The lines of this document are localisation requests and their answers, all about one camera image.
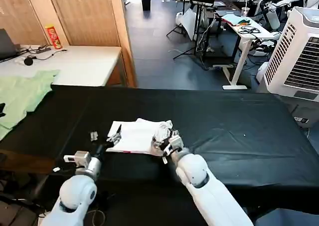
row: floor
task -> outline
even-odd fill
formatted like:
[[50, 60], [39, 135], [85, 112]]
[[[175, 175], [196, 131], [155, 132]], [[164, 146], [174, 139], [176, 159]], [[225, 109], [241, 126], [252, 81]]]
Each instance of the floor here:
[[[220, 69], [204, 71], [200, 62], [189, 56], [172, 58], [192, 47], [188, 37], [172, 33], [175, 27], [176, 13], [182, 10], [182, 4], [174, 0], [161, 2], [152, 0], [151, 11], [142, 10], [141, 0], [128, 0], [126, 18], [131, 38], [139, 88], [148, 89], [188, 89], [222, 90], [227, 80]], [[222, 34], [220, 42], [226, 51], [232, 51], [235, 36]], [[247, 62], [246, 69], [253, 66]], [[258, 67], [245, 73], [251, 79], [251, 90], [257, 87], [254, 75]], [[319, 152], [319, 124], [309, 132], [309, 140]], [[319, 216], [308, 215], [291, 210], [278, 209], [258, 220], [258, 226], [314, 226], [319, 224]]]

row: wooden panel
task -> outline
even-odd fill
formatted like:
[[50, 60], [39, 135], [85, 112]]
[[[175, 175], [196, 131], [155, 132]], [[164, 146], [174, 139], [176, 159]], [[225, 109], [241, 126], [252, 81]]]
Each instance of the wooden panel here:
[[0, 0], [0, 28], [15, 44], [45, 44], [46, 38], [29, 0]]
[[8, 150], [0, 150], [5, 160], [0, 163], [0, 170], [48, 174], [52, 172], [54, 160], [33, 155], [24, 155]]
[[70, 45], [120, 46], [111, 0], [52, 0]]
[[62, 24], [59, 20], [59, 17], [56, 14], [52, 1], [51, 0], [30, 0], [30, 1], [32, 2], [32, 6], [35, 11], [35, 14], [38, 17], [45, 34], [47, 35], [47, 31], [45, 27], [48, 25], [53, 25], [59, 36], [62, 46], [69, 45], [69, 42], [66, 38], [66, 35], [62, 28]]
[[129, 32], [127, 29], [127, 23], [124, 14], [123, 0], [111, 0], [116, 27], [118, 30], [119, 41], [122, 48], [123, 62], [125, 66], [125, 73], [127, 79], [127, 85], [129, 87], [137, 87], [135, 67], [133, 62], [131, 43], [129, 38]]
[[122, 84], [121, 75], [120, 75], [120, 70], [118, 68], [118, 65], [116, 65], [107, 82], [107, 85], [119, 85], [119, 84]]

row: red can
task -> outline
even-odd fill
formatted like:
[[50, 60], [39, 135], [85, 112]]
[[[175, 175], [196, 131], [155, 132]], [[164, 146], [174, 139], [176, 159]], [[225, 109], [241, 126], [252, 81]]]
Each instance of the red can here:
[[49, 25], [49, 26], [46, 26], [45, 28], [46, 28], [46, 30], [48, 32], [48, 35], [49, 35], [49, 37], [50, 37], [50, 39], [52, 41], [52, 45], [54, 46], [54, 48], [55, 49], [61, 49], [62, 45], [61, 45], [60, 39], [58, 37], [58, 34], [55, 31], [54, 26]]

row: white table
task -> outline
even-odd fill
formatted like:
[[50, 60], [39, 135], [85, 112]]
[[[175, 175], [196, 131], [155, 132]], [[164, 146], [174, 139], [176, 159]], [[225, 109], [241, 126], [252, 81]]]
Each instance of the white table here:
[[[33, 54], [45, 59], [57, 50]], [[54, 85], [104, 86], [117, 64], [121, 48], [109, 46], [67, 46], [65, 52], [54, 54], [47, 60], [33, 60], [31, 66], [23, 64], [22, 56], [0, 63], [0, 76], [33, 77], [38, 70], [60, 70]]]
[[240, 76], [240, 73], [244, 67], [245, 61], [247, 59], [247, 55], [248, 52], [250, 50], [250, 46], [251, 43], [253, 42], [253, 40], [255, 40], [255, 36], [259, 39], [273, 39], [274, 36], [267, 31], [266, 29], [264, 29], [261, 25], [259, 25], [258, 23], [256, 23], [255, 21], [250, 19], [250, 25], [249, 26], [253, 26], [255, 28], [257, 28], [260, 33], [254, 33], [254, 35], [251, 34], [239, 34], [238, 30], [241, 28], [241, 26], [232, 26], [231, 24], [228, 23], [228, 25], [242, 38], [244, 39], [244, 48], [242, 50], [240, 59], [238, 61], [235, 73], [233, 78], [230, 80], [230, 73], [228, 71], [228, 65], [223, 65], [223, 72], [229, 82], [230, 85], [223, 85], [223, 89], [224, 90], [247, 90], [247, 87], [245, 85], [237, 85], [237, 81], [238, 78]]

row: air cooler vent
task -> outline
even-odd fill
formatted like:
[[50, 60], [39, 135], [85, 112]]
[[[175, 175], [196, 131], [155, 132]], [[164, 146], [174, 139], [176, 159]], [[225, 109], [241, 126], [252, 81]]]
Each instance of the air cooler vent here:
[[319, 91], [319, 38], [309, 38], [285, 85]]
[[286, 30], [283, 32], [280, 43], [276, 49], [276, 51], [273, 53], [273, 57], [271, 61], [269, 62], [269, 67], [266, 71], [266, 80], [267, 83], [270, 84], [271, 80], [273, 79], [281, 61], [283, 60], [293, 38], [296, 34], [296, 28], [289, 23]]

